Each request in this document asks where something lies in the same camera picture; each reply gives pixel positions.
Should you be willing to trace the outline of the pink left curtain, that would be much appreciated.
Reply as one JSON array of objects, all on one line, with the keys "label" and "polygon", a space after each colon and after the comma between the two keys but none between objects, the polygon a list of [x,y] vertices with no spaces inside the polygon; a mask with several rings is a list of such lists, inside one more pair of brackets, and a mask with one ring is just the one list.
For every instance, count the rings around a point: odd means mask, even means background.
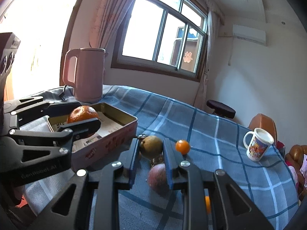
[{"label": "pink left curtain", "polygon": [[101,0],[93,19],[89,44],[105,48],[119,29],[134,0]]}]

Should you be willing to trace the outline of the oval orange kumquat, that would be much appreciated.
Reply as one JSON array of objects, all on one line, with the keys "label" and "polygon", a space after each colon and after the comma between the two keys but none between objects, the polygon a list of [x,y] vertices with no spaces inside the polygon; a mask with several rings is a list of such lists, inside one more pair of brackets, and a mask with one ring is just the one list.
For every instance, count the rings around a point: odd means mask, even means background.
[{"label": "oval orange kumquat", "polygon": [[206,206],[207,214],[210,214],[211,213],[211,202],[210,202],[209,196],[205,196],[205,206]]}]

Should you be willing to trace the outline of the blue plaid tablecloth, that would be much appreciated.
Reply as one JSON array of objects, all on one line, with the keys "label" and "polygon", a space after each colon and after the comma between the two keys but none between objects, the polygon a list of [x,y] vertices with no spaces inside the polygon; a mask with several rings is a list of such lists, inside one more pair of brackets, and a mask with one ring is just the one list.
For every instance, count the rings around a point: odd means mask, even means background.
[{"label": "blue plaid tablecloth", "polygon": [[[243,145],[247,128],[225,118],[205,113],[183,102],[128,86],[106,86],[99,103],[107,103],[137,117],[136,135],[118,146],[102,159],[84,168],[89,172],[101,170],[118,160],[130,148],[134,138],[140,142],[147,136],[157,136],[162,142],[170,139],[175,148],[178,140],[189,142],[191,149],[183,158],[198,168],[210,172],[223,169],[259,208],[273,229],[306,229],[304,206],[299,202],[294,177],[278,149],[272,145],[260,161],[251,161]],[[41,92],[45,100],[77,101],[67,87]],[[43,116],[32,122],[17,122],[17,116],[4,114],[1,102],[1,137],[14,130],[51,131]],[[136,175],[130,190],[120,190],[119,229],[183,229],[184,195],[171,190],[161,196],[148,183],[151,159],[139,151]],[[72,168],[26,185],[26,199],[34,218],[24,220],[29,226],[48,203],[77,173]],[[10,185],[1,184],[1,229],[16,229],[19,217],[10,211],[14,198]]]}]

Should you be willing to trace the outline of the dark round stool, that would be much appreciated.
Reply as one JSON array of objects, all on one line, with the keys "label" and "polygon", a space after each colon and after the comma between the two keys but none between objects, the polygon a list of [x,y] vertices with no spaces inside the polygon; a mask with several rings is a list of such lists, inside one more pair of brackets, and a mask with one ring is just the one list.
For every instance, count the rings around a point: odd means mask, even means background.
[{"label": "dark round stool", "polygon": [[214,115],[229,119],[234,119],[235,117],[236,111],[224,103],[208,100],[206,105],[213,110]]}]

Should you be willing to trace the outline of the small round orange kumquat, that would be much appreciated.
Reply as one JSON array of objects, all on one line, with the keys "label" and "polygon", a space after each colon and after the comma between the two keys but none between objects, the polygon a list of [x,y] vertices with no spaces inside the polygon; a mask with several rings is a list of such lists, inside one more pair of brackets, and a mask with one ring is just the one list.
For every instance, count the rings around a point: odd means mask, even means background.
[{"label": "small round orange kumquat", "polygon": [[186,140],[178,140],[175,144],[175,149],[185,156],[189,153],[191,146]]}]

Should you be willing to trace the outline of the dark water chestnut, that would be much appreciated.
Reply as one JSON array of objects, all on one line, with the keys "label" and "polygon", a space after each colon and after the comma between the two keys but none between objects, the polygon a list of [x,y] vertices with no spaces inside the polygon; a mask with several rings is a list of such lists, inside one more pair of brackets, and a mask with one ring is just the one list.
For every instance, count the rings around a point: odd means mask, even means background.
[{"label": "dark water chestnut", "polygon": [[155,165],[158,165],[158,164],[162,164],[164,163],[164,157],[162,154],[158,155],[157,157],[153,158],[151,160],[151,167],[155,166]]}]

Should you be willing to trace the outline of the white cartoon mug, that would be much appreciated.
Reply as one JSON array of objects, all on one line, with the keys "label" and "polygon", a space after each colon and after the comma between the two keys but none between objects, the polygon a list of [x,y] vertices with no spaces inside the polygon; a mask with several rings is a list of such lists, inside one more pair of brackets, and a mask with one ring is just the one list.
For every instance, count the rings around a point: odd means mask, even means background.
[{"label": "white cartoon mug", "polygon": [[262,128],[249,131],[243,138],[248,158],[254,162],[260,161],[267,149],[274,144],[273,136]]}]

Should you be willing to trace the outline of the brown longan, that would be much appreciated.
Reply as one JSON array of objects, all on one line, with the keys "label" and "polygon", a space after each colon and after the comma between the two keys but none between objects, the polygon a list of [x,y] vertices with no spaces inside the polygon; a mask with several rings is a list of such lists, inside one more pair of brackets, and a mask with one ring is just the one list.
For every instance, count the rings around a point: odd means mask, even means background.
[{"label": "brown longan", "polygon": [[145,158],[156,158],[163,151],[162,140],[157,136],[147,136],[140,142],[139,150]]}]

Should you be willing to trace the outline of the brown leather sofa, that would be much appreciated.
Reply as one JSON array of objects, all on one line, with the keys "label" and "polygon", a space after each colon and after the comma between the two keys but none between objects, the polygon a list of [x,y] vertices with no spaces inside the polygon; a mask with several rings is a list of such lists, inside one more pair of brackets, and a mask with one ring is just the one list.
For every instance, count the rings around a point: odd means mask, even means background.
[{"label": "brown leather sofa", "polygon": [[[288,154],[290,154],[296,162],[302,163],[302,156],[306,154],[306,145],[294,145]],[[288,154],[285,156],[285,162],[289,167],[290,163],[288,161]]]}]

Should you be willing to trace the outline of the pink floral cushion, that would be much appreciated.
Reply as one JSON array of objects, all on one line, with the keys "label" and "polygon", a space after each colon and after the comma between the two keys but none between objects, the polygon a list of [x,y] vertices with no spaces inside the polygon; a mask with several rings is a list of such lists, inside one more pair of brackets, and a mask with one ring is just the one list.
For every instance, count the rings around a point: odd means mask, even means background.
[{"label": "pink floral cushion", "polygon": [[288,161],[299,197],[304,197],[306,195],[306,154],[302,156],[302,163],[296,162],[290,154],[288,154]]}]

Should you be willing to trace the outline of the pink electric kettle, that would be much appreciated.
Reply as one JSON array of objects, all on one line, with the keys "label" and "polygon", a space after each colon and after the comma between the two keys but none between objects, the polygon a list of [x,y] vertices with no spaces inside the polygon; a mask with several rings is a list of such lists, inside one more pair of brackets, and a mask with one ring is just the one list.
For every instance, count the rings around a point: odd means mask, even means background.
[{"label": "pink electric kettle", "polygon": [[96,103],[102,98],[105,57],[103,48],[75,48],[67,51],[62,79],[73,88],[77,101]]}]

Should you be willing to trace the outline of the pink curtain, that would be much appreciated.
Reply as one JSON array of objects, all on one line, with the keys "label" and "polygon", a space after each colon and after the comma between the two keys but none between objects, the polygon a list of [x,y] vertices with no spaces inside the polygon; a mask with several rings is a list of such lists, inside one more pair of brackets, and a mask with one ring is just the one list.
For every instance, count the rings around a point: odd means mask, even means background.
[{"label": "pink curtain", "polygon": [[208,12],[208,41],[205,50],[206,58],[204,67],[201,71],[201,79],[194,99],[193,106],[205,110],[207,85],[209,76],[209,65],[211,64],[211,55],[216,38],[218,37],[219,28],[225,23],[225,15],[215,0],[204,0],[209,9]]},{"label": "pink curtain", "polygon": [[93,19],[89,44],[105,48],[119,29],[134,0],[101,0]]}]

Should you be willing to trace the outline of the large orange tangerine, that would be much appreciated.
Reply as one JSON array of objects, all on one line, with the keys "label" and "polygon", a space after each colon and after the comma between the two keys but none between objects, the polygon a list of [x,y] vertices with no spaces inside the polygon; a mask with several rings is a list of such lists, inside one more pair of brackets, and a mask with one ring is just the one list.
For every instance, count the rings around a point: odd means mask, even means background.
[{"label": "large orange tangerine", "polygon": [[67,117],[67,124],[84,121],[92,118],[99,118],[99,114],[94,108],[82,105],[75,108]]}]

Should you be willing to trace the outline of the purple passion fruit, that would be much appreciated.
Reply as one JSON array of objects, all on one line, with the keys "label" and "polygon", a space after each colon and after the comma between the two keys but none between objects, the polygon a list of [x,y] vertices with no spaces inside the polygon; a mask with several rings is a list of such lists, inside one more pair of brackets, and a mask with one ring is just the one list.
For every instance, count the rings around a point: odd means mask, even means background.
[{"label": "purple passion fruit", "polygon": [[164,196],[168,193],[169,186],[164,163],[160,163],[151,167],[148,173],[147,183],[153,191],[161,196]]}]

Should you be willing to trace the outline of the pink right curtain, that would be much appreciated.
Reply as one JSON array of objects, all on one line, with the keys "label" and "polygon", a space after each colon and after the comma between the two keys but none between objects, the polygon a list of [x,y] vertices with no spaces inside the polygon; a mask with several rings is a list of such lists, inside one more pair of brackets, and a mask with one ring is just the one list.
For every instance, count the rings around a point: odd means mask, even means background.
[{"label": "pink right curtain", "polygon": [[211,64],[211,55],[216,38],[218,37],[219,28],[225,23],[225,15],[215,0],[204,0],[209,9],[208,12],[208,41],[205,50],[206,58],[204,67],[201,71],[201,79],[194,99],[193,106],[205,110],[207,85],[209,76],[209,65]]}]

